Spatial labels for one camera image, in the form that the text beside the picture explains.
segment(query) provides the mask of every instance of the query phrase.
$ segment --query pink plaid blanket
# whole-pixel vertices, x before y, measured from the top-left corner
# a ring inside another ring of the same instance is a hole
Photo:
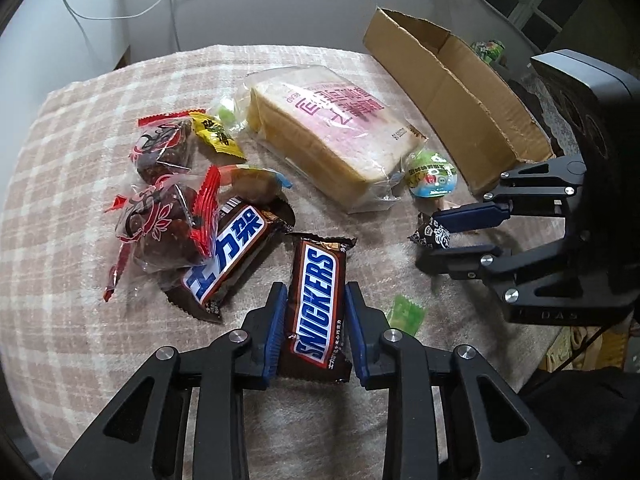
[[[207,107],[243,76],[276,66],[323,64],[403,114],[441,149],[437,136],[394,80],[364,54],[298,46],[212,46],[72,83],[49,95],[20,153],[1,225],[0,356],[17,411],[51,468],[94,416],[159,346],[206,346],[264,304],[271,282],[289,281],[292,251],[281,244],[223,309],[224,326],[193,319],[154,286],[135,293],[124,280],[102,302],[114,262],[117,214],[103,210],[121,190],[137,118]],[[428,307],[418,338],[451,349],[476,346],[514,387],[532,373],[556,330],[506,324],[481,283],[431,279],[414,267],[407,240],[417,209],[407,190],[389,211],[348,216],[252,140],[239,139],[251,163],[275,168],[294,187],[287,196],[296,229],[357,237],[347,279],[370,306],[388,310],[396,294]],[[207,148],[196,168],[207,167]],[[464,182],[450,197],[471,200]],[[494,231],[537,245],[559,237],[557,222],[513,219]],[[476,243],[473,235],[457,243]],[[245,398],[250,471],[255,478],[380,478],[386,393],[276,380]],[[442,417],[438,416],[442,437]],[[189,425],[193,438],[193,417]],[[190,471],[190,444],[186,452]]]

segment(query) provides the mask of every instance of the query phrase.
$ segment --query bread packaging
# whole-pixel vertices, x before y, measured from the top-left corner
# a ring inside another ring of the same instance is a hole
[[[347,212],[385,210],[400,161],[424,140],[367,91],[324,66],[247,76],[251,130]]]

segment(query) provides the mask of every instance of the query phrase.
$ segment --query snickers logo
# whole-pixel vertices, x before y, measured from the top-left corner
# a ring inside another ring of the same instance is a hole
[[[213,257],[206,264],[187,270],[182,284],[204,304],[266,229],[267,222],[255,207],[239,209],[218,233]]]
[[[304,242],[301,261],[292,352],[326,367],[335,339],[338,261],[333,254],[309,242]]]

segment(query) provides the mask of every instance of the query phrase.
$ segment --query snickers wrapper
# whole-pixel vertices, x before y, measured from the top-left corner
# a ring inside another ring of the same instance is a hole
[[[166,291],[167,298],[197,319],[222,322],[220,305],[226,295],[258,263],[258,254],[275,235],[291,231],[295,222],[289,204],[280,198],[266,205],[231,198],[220,210],[212,258],[183,272],[179,285]]]
[[[349,381],[344,343],[346,253],[354,238],[292,234],[295,253],[278,374],[309,381]]]

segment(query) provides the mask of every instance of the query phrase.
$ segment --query cardboard box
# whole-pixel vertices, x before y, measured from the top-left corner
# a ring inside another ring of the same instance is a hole
[[[473,193],[503,171],[552,156],[507,83],[445,28],[377,9],[364,45],[434,127]]]

